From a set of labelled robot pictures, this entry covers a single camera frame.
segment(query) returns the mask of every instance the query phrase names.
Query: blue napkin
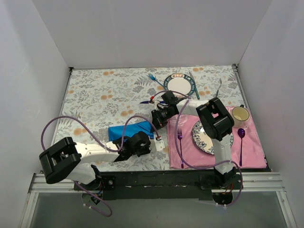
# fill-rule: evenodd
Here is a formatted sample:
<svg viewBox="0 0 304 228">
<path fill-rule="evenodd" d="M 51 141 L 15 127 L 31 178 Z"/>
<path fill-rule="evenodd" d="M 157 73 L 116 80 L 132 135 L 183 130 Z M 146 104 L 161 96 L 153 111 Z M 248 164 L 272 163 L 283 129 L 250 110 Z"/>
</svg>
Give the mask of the blue napkin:
<svg viewBox="0 0 304 228">
<path fill-rule="evenodd" d="M 109 127 L 109 141 L 119 139 L 123 134 L 123 129 L 124 126 Z M 150 139 L 154 139 L 153 133 L 150 132 L 151 124 L 148 121 L 143 121 L 137 124 L 128 124 L 124 135 L 132 137 L 140 131 L 145 132 L 150 137 Z"/>
</svg>

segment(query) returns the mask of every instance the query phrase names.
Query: clear glass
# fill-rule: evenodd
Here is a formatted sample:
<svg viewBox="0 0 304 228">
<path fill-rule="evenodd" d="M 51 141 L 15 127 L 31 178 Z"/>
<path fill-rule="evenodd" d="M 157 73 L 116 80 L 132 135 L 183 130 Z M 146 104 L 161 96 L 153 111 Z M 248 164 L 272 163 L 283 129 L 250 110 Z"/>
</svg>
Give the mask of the clear glass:
<svg viewBox="0 0 304 228">
<path fill-rule="evenodd" d="M 80 193 L 40 193 L 31 228 L 287 227 L 275 192 L 243 192 L 227 209 L 197 199 L 120 199 L 109 203 L 113 215 L 106 218 L 84 207 Z M 107 210 L 102 203 L 97 207 Z"/>
</svg>

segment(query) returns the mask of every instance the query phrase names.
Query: green-handled knife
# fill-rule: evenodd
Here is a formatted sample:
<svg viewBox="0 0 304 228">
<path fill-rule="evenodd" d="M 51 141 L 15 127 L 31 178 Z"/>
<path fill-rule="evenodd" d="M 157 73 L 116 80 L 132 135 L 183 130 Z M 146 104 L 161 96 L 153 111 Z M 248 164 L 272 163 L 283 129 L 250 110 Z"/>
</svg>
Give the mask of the green-handled knife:
<svg viewBox="0 0 304 228">
<path fill-rule="evenodd" d="M 194 80 L 194 77 L 192 75 L 192 73 L 189 71 L 189 76 L 193 79 L 193 81 L 195 82 Z M 198 100 L 200 100 L 200 95 L 198 93 L 198 89 L 196 88 L 196 85 L 194 86 L 194 89 L 195 89 L 195 94 L 196 94 L 196 97 L 198 98 Z"/>
</svg>

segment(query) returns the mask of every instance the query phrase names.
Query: wall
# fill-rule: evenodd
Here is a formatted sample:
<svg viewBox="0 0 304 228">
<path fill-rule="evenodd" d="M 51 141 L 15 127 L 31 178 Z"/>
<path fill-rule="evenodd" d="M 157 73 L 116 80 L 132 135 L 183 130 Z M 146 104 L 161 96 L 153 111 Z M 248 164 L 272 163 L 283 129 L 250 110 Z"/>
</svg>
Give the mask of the wall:
<svg viewBox="0 0 304 228">
<path fill-rule="evenodd" d="M 273 0 L 239 64 L 265 153 L 304 227 L 304 2 Z"/>
<path fill-rule="evenodd" d="M 271 0 L 33 0 L 70 67 L 238 63 Z"/>
<path fill-rule="evenodd" d="M 40 134 L 59 114 L 68 67 L 31 0 L 0 0 L 0 50 L 0 221 L 15 228 L 41 169 Z"/>
</svg>

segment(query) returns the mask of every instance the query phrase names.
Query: pink placemat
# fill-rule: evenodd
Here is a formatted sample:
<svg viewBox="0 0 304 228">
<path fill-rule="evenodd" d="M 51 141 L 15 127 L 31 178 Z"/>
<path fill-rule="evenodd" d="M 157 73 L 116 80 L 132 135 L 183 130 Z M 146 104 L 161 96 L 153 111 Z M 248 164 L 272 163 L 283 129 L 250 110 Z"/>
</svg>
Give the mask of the pink placemat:
<svg viewBox="0 0 304 228">
<path fill-rule="evenodd" d="M 230 112 L 234 107 L 226 107 Z M 174 142 L 174 128 L 176 124 L 177 115 L 169 120 L 167 125 L 168 145 L 170 168 L 181 169 L 181 159 L 177 154 Z M 192 128 L 194 124 L 200 120 L 193 115 L 181 115 L 179 121 L 179 128 L 182 129 L 182 155 L 187 163 L 196 166 L 204 167 L 213 165 L 215 163 L 214 155 L 203 152 L 199 149 L 192 138 Z M 265 168 L 267 166 L 261 142 L 257 136 L 257 130 L 250 115 L 248 128 L 245 129 L 246 135 L 243 138 L 243 154 L 241 168 Z M 241 139 L 238 136 L 238 129 L 233 128 L 234 141 L 231 147 L 232 160 L 239 163 Z"/>
</svg>

